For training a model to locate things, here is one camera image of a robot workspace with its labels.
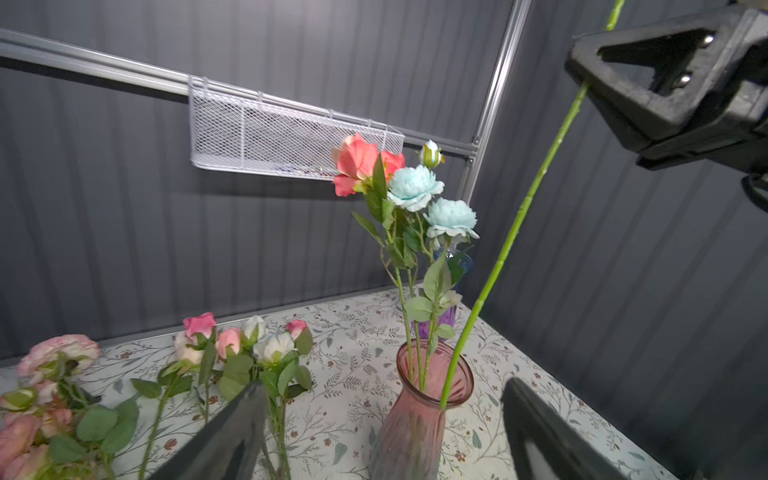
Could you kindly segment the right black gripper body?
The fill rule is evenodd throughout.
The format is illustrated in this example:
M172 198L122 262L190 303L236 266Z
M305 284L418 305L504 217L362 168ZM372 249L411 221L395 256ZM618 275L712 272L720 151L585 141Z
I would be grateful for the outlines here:
M660 170L698 160L711 160L741 171L741 187L750 202L761 210L767 209L767 114L756 126L755 139L739 141L730 146L710 149L703 153L676 154L661 160L640 156L636 164L646 170Z

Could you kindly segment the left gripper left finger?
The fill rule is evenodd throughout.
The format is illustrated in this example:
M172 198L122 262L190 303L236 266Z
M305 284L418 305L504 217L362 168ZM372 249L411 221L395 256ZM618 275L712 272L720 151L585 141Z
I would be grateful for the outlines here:
M223 408L153 479L250 479L265 445L266 388L254 381Z

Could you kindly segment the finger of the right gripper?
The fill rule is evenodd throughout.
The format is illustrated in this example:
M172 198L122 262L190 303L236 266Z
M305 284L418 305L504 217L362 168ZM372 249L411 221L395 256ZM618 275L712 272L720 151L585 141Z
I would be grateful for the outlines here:
M733 4L578 37L566 70L626 149L709 153L767 136L767 13Z

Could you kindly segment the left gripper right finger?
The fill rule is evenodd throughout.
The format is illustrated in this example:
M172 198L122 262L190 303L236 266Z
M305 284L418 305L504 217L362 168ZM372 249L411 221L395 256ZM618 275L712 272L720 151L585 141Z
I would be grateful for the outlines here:
M518 378L502 395L503 420L519 479L622 479L624 476Z

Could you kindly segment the magenta rose stem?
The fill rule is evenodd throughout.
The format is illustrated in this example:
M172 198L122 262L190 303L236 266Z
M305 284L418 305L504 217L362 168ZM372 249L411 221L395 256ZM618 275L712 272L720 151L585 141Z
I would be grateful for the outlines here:
M549 167L551 166L556 155L558 154L560 147L564 142L574 120L578 116L581 110L581 106L584 100L587 98L587 94L590 90L590 87L591 87L591 84L589 81L582 80L580 82L579 89L568 110L568 113L565 116L557 132L556 137L554 138L552 144L550 145L546 156L544 157L541 165L539 166L536 176L534 177L525 197L523 198L523 201L516 213L514 221L506 236L505 242L499 251L494 267L491 270L485 285L483 286L481 292L479 293L471 309L470 316L468 317L465 323L465 326L461 332L461 335L458 338L458 341L454 349L454 354L451 358L451 361L449 363L449 367L446 373L445 384L442 390L440 405L439 405L439 408L441 411L446 411L448 408L448 401L451 394L451 388L453 386L455 374L458 370L458 362L460 360L461 354L463 353L463 350L466 344L468 343L470 334L475 326L475 323L485 305L486 300L490 296L490 293L492 292L493 287L495 286L499 276L503 271L503 268L510 254L510 251L512 250L512 247L519 235L519 232L530 210L530 207L533 204L535 195L538 192L549 170Z

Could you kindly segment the pink rose stem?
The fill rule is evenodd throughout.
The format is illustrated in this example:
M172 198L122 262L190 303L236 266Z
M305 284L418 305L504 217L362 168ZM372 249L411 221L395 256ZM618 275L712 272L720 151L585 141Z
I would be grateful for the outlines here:
M387 180L390 180L398 170L406 166L406 160L403 153L394 154L389 151L382 151L380 157Z
M397 288L400 302L414 295L415 274L424 247L420 212L444 185L424 165L398 170L386 179L377 145L355 134L332 150L337 167L333 179L339 197L360 195L367 211L354 213L357 223L379 246L381 263Z

